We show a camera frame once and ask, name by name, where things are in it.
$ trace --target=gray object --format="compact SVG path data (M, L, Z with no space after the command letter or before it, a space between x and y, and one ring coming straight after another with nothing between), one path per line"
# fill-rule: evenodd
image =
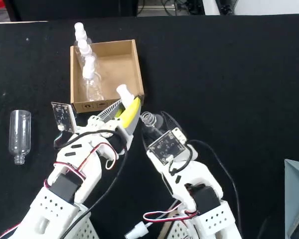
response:
M299 162L285 160L285 239L299 225Z
M9 151L15 164L24 164L31 149L31 113L16 110L10 114Z

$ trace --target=plastic bottle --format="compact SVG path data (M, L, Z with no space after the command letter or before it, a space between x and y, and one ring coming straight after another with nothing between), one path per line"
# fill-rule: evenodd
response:
M101 89L101 76L95 72L95 57L85 57L85 65L82 71L82 90L86 101L101 101L104 99Z
M15 164L24 164L31 149L31 113L16 110L10 114L9 151Z
M94 56L94 58L96 59L96 54L92 51L91 46L86 42L86 40L79 40L78 47L80 51L80 54L78 55L78 61L81 69L83 69L85 64L85 57Z
M77 56L80 55L79 47L78 47L78 41L79 40L86 40L86 42L91 45L92 41L91 39L87 36L86 31L84 29L83 23L77 22L74 24L74 29L75 29L75 42L74 42L74 50Z

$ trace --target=bottle cap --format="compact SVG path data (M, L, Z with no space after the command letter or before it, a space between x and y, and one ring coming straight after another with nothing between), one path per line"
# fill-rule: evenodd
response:
M88 56L92 54L92 48L86 42L86 40L82 39L78 41L78 47L82 56Z
M120 97L121 97L121 100L122 100L122 104L123 106L125 107L125 109L131 105L131 103L133 102L134 100L134 95L132 95L127 86L125 84L123 85L119 85L117 88L116 88L116 91L117 93L119 93Z
M85 79L93 79L95 74L95 57L87 56L85 57L85 64L82 71L82 76Z
M81 22L77 22L76 24L74 24L74 28L75 28L75 39L77 41L82 39L83 40L88 39L86 35L86 31L84 30L84 26Z

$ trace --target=open cardboard box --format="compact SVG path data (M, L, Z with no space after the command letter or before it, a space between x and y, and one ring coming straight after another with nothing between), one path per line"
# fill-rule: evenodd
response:
M116 88L121 84L126 84L133 95L141 96L143 102L144 90L135 40L94 43L92 50L98 56L104 100L82 100L84 93L80 92L79 87L82 81L82 70L74 47L71 46L71 104L75 111L83 113L104 110L120 98Z

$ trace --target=black cloth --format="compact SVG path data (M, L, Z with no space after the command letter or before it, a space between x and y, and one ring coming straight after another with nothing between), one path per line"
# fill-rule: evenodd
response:
M56 157L51 101L70 101L71 21L0 24L0 232L26 214ZM84 21L95 42L135 39L143 110L170 113L188 138L209 143L236 181L243 233L284 236L284 159L299 160L299 15L109 18ZM32 113L24 166L8 152L9 114ZM84 125L88 115L79 115ZM147 158L140 127L126 167L91 220L101 238L123 238L142 215L173 201ZM236 212L233 188L212 155L205 163ZM118 169L103 171L91 205ZM155 238L160 225L145 238Z

